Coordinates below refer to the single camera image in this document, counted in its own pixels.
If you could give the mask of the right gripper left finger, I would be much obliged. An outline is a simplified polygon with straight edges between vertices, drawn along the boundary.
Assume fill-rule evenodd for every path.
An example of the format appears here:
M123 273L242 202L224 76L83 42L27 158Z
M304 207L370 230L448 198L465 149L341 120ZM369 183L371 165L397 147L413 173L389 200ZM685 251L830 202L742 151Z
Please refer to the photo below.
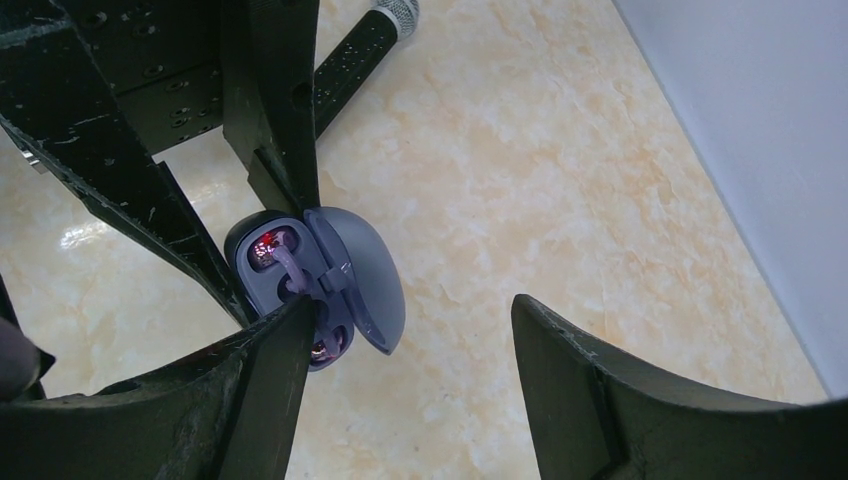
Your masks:
M298 299L95 395L5 403L5 479L281 479L315 323Z

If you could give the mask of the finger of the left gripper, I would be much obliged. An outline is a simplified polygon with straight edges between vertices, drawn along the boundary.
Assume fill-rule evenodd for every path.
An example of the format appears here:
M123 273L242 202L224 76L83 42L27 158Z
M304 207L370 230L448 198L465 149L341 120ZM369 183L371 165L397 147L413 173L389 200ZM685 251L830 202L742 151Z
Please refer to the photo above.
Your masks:
M1 125L91 214L191 277L238 324L254 322L208 230L148 154L58 1L1 4Z
M267 209L320 203L313 101L319 4L224 1L223 135Z

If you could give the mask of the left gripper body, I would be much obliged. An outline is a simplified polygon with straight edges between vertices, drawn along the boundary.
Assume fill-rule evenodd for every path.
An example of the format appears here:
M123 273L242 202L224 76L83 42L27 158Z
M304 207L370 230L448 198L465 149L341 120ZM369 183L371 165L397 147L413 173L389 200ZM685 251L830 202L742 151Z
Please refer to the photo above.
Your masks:
M62 5L149 154L221 125L220 2L69 0Z

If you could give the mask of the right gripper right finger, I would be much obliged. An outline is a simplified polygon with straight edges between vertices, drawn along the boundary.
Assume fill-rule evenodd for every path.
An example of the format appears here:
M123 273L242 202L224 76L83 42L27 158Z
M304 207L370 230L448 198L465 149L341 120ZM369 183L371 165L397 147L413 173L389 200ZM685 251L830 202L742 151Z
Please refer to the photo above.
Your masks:
M843 479L847 403L795 405L687 379L521 294L515 356L544 479Z

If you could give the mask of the purple earbud charging case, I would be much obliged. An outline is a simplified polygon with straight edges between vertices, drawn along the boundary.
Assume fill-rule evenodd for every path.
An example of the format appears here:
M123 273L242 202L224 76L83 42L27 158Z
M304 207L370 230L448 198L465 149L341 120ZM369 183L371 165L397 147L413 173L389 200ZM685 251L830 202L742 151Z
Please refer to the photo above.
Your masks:
M300 239L295 258L306 274L308 290L289 292L285 270L273 264L255 271L248 261L251 244L263 233L292 227ZM377 230L357 214L336 208L307 209L301 217L277 210L248 216L229 231L225 256L247 299L260 316L299 298L310 299L319 327L344 326L348 344L335 363L361 335L384 355L392 354L402 339L406 306L402 284L391 253Z

